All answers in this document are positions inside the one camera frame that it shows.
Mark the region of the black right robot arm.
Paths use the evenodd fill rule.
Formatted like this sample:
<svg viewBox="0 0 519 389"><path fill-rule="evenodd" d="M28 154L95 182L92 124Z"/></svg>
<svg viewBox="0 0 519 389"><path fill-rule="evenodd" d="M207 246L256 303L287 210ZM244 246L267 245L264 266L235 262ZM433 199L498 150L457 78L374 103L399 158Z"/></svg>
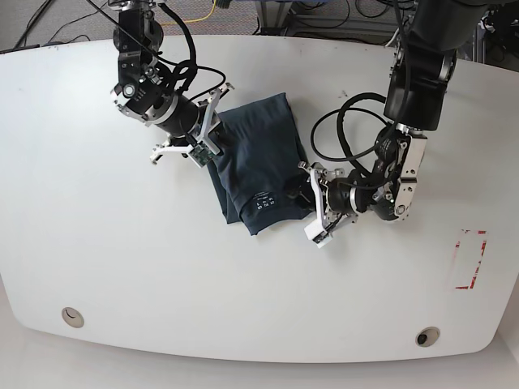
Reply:
<svg viewBox="0 0 519 389"><path fill-rule="evenodd" d="M166 141L152 150L153 164L172 152L203 168L221 154L211 134L221 124L216 107L231 84L222 80L214 88L188 97L186 93L203 66L197 61L187 24L163 1L110 1L108 6L118 12L113 34L118 51L118 81L111 92L116 109L166 133ZM164 11L181 28L187 59L171 62L163 58L165 35L155 19L156 9Z"/></svg>

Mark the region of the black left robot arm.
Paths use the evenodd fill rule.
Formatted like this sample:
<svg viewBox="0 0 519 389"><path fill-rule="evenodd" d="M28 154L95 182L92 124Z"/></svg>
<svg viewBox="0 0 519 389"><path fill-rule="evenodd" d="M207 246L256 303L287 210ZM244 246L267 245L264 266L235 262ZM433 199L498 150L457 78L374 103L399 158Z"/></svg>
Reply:
<svg viewBox="0 0 519 389"><path fill-rule="evenodd" d="M419 1L409 27L400 7L393 6L399 43L386 96L364 92L338 110L336 130L344 152L335 162L353 170L326 169L319 163L299 163L308 175L297 191L313 194L315 219L305 228L307 238L324 245L344 221L373 211L385 221L404 220L418 184L418 170L427 145L426 132L437 129L457 51L491 6L490 1ZM373 146L354 154L345 137L344 119L361 101L384 104L384 128Z"/></svg>

